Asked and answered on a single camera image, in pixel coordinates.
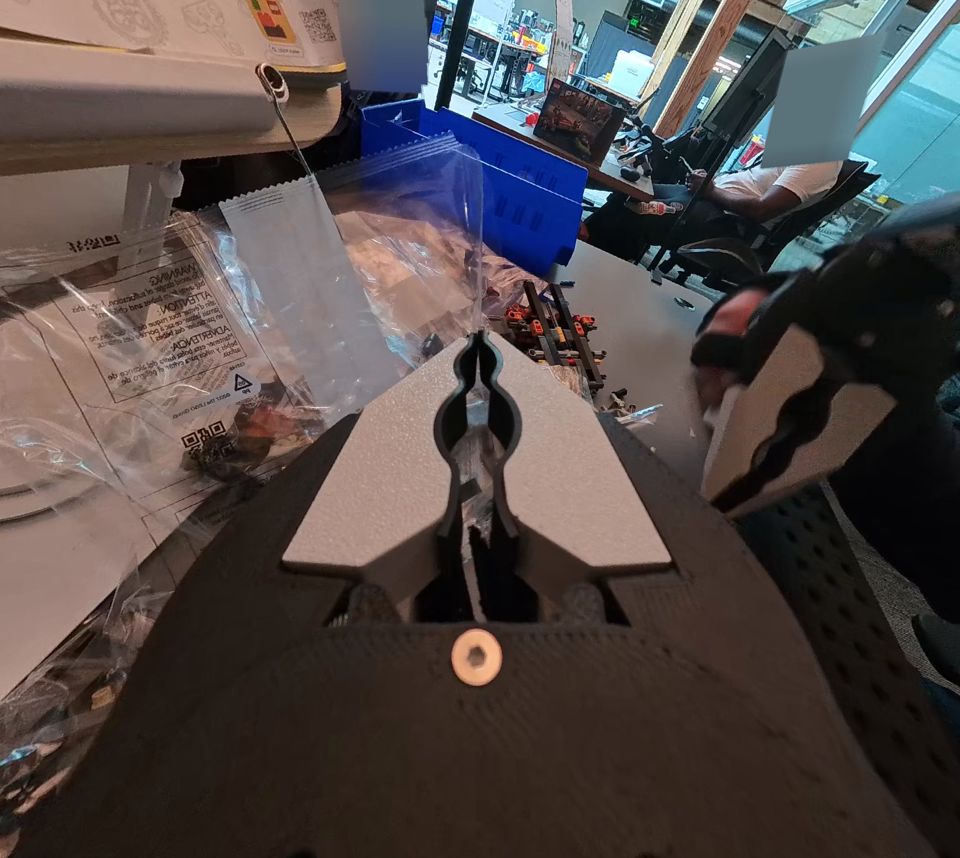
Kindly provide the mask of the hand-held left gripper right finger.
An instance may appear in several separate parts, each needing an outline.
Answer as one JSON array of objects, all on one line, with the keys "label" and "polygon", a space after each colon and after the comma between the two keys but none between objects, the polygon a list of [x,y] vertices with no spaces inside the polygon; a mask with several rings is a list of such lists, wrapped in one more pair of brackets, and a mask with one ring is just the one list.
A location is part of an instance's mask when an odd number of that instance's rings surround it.
[{"label": "hand-held left gripper right finger", "polygon": [[499,335],[479,335],[492,471],[479,602],[494,623],[628,624],[611,582],[673,559],[594,407]]}]

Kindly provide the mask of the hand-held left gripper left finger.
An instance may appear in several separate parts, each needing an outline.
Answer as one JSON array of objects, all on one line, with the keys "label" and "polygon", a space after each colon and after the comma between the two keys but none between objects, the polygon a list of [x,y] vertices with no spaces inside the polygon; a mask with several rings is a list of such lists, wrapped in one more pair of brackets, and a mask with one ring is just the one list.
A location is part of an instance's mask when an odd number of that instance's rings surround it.
[{"label": "hand-held left gripper left finger", "polygon": [[454,341],[362,410],[283,553],[287,568],[412,599],[421,621],[472,617],[453,450],[479,340]]}]

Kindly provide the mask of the pile of clear lego bags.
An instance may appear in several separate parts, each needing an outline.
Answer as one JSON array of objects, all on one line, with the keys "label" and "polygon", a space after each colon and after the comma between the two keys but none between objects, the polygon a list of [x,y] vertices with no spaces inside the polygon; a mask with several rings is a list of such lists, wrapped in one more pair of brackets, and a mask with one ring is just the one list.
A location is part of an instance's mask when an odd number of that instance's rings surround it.
[{"label": "pile of clear lego bags", "polygon": [[2,263],[2,805],[57,791],[226,522],[475,323],[447,133]]}]

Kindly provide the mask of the person's right hand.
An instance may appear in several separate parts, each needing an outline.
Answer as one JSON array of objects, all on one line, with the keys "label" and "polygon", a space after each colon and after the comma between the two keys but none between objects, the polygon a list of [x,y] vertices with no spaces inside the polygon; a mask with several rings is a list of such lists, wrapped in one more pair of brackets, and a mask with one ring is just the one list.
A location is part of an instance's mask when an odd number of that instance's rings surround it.
[{"label": "person's right hand", "polygon": [[750,287],[727,295],[714,304],[704,318],[698,335],[741,338],[749,327],[752,317],[770,294],[769,288]]}]

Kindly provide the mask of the black mesh office chair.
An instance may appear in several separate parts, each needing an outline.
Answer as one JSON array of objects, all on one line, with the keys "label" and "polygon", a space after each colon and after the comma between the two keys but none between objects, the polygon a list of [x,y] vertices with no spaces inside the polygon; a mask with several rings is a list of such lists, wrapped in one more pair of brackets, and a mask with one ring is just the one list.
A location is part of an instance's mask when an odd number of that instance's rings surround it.
[{"label": "black mesh office chair", "polygon": [[834,186],[819,200],[779,217],[772,228],[755,226],[682,245],[669,253],[663,270],[677,267],[678,279],[698,275],[719,289],[766,274],[787,245],[814,230],[880,177],[867,172],[867,166],[866,161],[845,160]]}]

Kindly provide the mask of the person's leg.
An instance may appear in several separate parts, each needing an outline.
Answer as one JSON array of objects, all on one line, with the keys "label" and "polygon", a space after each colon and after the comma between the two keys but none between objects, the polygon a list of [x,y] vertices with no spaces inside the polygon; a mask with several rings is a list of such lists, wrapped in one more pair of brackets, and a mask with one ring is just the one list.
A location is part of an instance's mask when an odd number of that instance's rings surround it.
[{"label": "person's leg", "polygon": [[958,625],[958,426],[937,398],[898,405],[828,482],[859,534]]}]

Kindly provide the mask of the black perforated pad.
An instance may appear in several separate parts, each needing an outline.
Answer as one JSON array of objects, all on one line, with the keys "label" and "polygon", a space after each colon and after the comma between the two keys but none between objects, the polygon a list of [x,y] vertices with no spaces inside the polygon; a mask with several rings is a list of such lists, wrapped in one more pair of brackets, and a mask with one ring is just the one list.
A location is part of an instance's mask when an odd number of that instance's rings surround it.
[{"label": "black perforated pad", "polygon": [[827,498],[809,487],[736,528],[797,617],[880,779],[936,855],[957,857],[958,746]]}]

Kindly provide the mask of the black monitor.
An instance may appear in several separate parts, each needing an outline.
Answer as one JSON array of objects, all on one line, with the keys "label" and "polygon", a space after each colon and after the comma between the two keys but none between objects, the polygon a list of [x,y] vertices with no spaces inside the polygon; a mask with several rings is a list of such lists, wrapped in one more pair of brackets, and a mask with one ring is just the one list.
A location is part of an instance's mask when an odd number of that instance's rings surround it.
[{"label": "black monitor", "polygon": [[772,30],[704,115],[700,126],[712,135],[741,144],[776,99],[786,56],[793,48],[785,33]]}]

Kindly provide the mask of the wooden desk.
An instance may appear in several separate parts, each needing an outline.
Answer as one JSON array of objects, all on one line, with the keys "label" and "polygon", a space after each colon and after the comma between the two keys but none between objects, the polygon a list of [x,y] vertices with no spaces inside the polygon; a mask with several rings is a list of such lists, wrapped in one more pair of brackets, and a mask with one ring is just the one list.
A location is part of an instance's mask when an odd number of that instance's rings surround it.
[{"label": "wooden desk", "polygon": [[604,161],[592,164],[582,161],[561,148],[557,148],[534,135],[534,129],[526,124],[528,112],[510,103],[494,103],[473,108],[472,119],[485,124],[498,132],[510,135],[524,144],[538,148],[551,155],[558,156],[573,164],[582,166],[588,172],[588,184],[604,188],[610,192],[623,194],[638,202],[652,201],[655,197],[651,180],[640,175],[637,180],[627,180],[620,175],[617,159],[607,154]]}]

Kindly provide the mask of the blue plastic bin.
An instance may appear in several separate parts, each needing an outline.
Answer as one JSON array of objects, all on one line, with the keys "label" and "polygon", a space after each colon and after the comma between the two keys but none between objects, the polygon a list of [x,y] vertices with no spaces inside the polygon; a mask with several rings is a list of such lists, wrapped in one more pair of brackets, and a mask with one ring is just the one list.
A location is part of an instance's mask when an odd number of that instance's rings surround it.
[{"label": "blue plastic bin", "polygon": [[576,248],[588,170],[456,111],[411,99],[362,108],[361,152],[369,156],[447,133],[480,158],[486,246],[544,277]]}]

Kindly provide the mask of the large clear bag white label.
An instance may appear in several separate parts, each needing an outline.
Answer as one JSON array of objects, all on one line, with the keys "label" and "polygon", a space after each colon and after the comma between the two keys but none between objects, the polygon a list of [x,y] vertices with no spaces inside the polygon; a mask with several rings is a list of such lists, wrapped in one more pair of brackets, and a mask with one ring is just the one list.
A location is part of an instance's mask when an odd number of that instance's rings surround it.
[{"label": "large clear bag white label", "polygon": [[2,468],[149,512],[282,467],[402,373],[347,248],[252,261],[213,206],[156,268],[36,251],[2,266]]}]

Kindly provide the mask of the white slotted stand leg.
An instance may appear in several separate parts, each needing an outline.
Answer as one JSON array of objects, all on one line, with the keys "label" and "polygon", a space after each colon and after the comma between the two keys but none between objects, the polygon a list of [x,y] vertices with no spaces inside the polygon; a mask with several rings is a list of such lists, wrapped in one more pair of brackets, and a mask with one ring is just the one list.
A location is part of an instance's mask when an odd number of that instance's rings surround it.
[{"label": "white slotted stand leg", "polygon": [[119,270],[135,266],[150,270],[160,264],[172,204],[181,194],[183,186],[184,176],[179,160],[131,165],[128,168],[119,235],[123,246],[118,253]]}]

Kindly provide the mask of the white book stand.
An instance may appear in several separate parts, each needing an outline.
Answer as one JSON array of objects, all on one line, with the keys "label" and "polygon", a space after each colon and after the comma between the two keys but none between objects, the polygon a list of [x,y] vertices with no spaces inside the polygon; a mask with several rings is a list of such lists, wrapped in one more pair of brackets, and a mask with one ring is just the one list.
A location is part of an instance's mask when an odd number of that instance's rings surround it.
[{"label": "white book stand", "polygon": [[249,64],[1,41],[4,142],[254,133],[276,120]]}]

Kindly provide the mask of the lego chassis frame assembly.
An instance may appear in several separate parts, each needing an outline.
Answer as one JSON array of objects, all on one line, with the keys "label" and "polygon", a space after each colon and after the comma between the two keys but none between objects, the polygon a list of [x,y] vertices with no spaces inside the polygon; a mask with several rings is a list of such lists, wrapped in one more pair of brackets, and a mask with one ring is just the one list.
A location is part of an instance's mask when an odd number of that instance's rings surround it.
[{"label": "lego chassis frame assembly", "polygon": [[492,316],[491,327],[575,393],[594,401],[607,382],[608,355],[592,343],[596,319],[571,310],[565,291],[572,286],[570,281],[538,286],[526,279],[522,286],[520,300]]}]

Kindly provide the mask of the wooden post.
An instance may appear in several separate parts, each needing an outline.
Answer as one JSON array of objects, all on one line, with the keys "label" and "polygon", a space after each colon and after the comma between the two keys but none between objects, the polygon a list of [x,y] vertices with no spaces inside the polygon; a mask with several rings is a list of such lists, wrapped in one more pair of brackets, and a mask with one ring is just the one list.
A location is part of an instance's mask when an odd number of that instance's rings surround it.
[{"label": "wooden post", "polygon": [[729,43],[752,0],[721,0],[705,28],[696,50],[671,93],[654,132],[670,137],[678,132],[713,71],[714,64]]}]

